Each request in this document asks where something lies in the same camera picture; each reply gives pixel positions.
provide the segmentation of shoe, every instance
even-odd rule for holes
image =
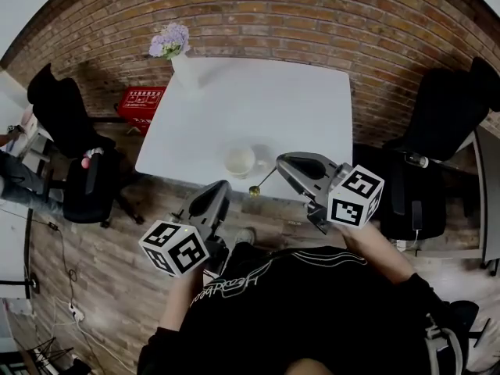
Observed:
[[[253,228],[243,228],[236,234],[236,243],[255,243],[255,231]]]

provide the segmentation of brick wall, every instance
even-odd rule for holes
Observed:
[[[346,71],[355,139],[375,145],[402,134],[429,68],[468,69],[480,55],[500,70],[500,20],[481,0],[51,0],[2,66],[26,86],[52,62],[92,116],[114,115],[126,86],[168,83],[170,64],[148,46],[170,21],[190,28],[195,55]],[[500,135],[497,116],[484,126]]]

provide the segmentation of white vase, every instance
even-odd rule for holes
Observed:
[[[172,57],[172,66],[175,77],[186,91],[197,91],[200,88],[199,76],[193,66],[193,60],[184,53]]]

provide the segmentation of person's leg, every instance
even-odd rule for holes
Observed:
[[[0,154],[0,175],[5,180],[22,188],[31,189],[39,195],[44,191],[44,180],[25,166],[20,159],[10,154]],[[63,191],[60,189],[51,189],[48,195],[58,202],[63,200]]]
[[[255,231],[252,228],[244,228],[236,235],[236,245],[227,261],[226,270],[240,265],[244,261],[258,259],[266,254],[266,251],[253,246],[255,242]]]
[[[4,200],[7,200],[9,202],[25,205],[26,207],[33,209],[34,211],[43,211],[56,215],[63,214],[62,203],[57,202],[53,198],[49,198],[48,201],[45,201],[34,191],[30,191],[25,187],[21,187],[18,184],[14,184],[13,182],[8,180],[5,180],[5,186],[3,188],[2,195],[0,195],[0,198],[3,198]]]

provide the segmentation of gold spoon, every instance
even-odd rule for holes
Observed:
[[[258,186],[251,186],[251,187],[248,189],[248,193],[249,193],[252,197],[257,197],[257,196],[259,196],[259,195],[260,195],[260,185],[262,185],[262,184],[266,181],[266,179],[267,179],[268,177],[270,177],[270,176],[273,174],[273,172],[274,172],[274,171],[276,171],[276,167],[274,167],[274,168],[273,168],[273,170],[267,174],[267,177],[265,177],[265,178],[264,178],[264,180],[263,180],[263,181],[262,181],[262,182],[261,182]]]

